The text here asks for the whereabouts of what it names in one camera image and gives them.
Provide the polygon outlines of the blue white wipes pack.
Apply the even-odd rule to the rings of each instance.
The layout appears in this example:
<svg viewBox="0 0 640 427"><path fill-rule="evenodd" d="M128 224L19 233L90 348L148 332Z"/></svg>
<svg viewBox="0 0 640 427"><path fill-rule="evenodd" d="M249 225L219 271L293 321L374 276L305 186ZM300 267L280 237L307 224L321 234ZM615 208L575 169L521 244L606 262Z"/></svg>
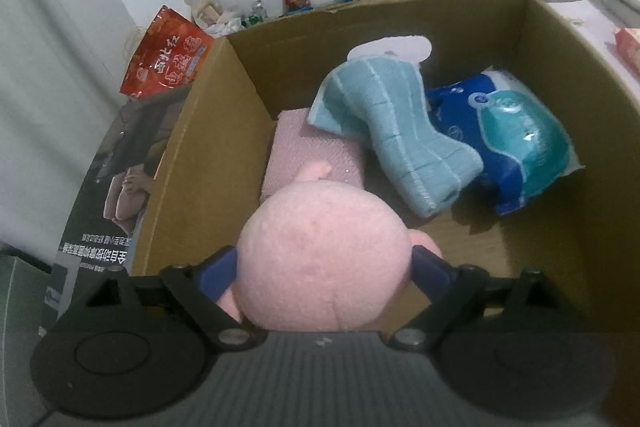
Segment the blue white wipes pack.
<svg viewBox="0 0 640 427"><path fill-rule="evenodd" d="M504 69L428 89L426 101L436 130L480 154L484 169L477 183L492 193L499 216L582 169L561 121Z"/></svg>

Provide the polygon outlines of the pink sponge cloth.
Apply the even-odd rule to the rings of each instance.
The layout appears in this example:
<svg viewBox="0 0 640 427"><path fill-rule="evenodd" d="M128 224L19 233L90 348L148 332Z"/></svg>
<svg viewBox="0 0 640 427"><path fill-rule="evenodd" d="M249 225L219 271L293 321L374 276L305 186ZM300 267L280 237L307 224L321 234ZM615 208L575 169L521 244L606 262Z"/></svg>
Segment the pink sponge cloth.
<svg viewBox="0 0 640 427"><path fill-rule="evenodd" d="M363 148L354 141L307 124L308 113L309 108L300 108L285 110L279 115L262 181L261 202L291 183L308 161L327 161L332 167L329 180L363 188Z"/></svg>

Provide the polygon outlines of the red snack bag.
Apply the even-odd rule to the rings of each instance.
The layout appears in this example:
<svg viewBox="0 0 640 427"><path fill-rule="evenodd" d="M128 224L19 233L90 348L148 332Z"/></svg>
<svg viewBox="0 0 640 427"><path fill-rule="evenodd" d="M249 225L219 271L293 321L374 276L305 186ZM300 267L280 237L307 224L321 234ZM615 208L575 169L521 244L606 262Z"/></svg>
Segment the red snack bag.
<svg viewBox="0 0 640 427"><path fill-rule="evenodd" d="M191 83L214 38L163 5L130 58L119 92L129 98L177 89Z"/></svg>

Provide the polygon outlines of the grey curtain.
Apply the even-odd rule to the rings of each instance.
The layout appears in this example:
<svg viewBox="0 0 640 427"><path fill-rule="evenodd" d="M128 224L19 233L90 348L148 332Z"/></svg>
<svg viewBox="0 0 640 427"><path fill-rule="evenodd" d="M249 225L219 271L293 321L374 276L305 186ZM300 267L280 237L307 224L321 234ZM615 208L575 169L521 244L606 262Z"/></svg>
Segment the grey curtain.
<svg viewBox="0 0 640 427"><path fill-rule="evenodd" d="M122 106L134 40L183 0L1 0L1 240L51 263Z"/></svg>

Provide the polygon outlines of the light blue checked towel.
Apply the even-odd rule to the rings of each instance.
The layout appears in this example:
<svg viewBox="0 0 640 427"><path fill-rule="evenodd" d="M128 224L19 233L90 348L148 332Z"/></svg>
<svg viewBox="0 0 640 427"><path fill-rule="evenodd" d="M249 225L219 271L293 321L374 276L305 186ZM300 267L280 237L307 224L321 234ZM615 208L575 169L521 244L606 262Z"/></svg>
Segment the light blue checked towel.
<svg viewBox="0 0 640 427"><path fill-rule="evenodd" d="M418 66L397 57L365 56L331 70L307 122L373 150L421 218L449 208L484 169L473 147L435 129Z"/></svg>

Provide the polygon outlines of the pink plush toy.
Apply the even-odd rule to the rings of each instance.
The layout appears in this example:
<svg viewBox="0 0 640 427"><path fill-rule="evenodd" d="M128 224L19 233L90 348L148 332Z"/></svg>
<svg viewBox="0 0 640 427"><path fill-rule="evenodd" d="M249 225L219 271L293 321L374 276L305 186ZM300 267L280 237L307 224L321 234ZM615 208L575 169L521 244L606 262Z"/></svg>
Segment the pink plush toy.
<svg viewBox="0 0 640 427"><path fill-rule="evenodd" d="M236 279L216 303L280 332L372 329L410 282L413 247L442 251L378 196L308 161L247 220Z"/></svg>

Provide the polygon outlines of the brown cardboard box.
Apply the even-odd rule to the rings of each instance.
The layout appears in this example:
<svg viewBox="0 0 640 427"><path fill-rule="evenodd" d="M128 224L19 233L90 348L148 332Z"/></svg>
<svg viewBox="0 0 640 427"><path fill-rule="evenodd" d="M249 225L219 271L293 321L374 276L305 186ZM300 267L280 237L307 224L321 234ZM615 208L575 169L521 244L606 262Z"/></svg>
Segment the brown cardboard box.
<svg viewBox="0 0 640 427"><path fill-rule="evenodd" d="M639 344L639 79L538 0L395 0L216 39L132 269L238 250L220 296L276 331L399 321L413 244L490 238Z"/></svg>

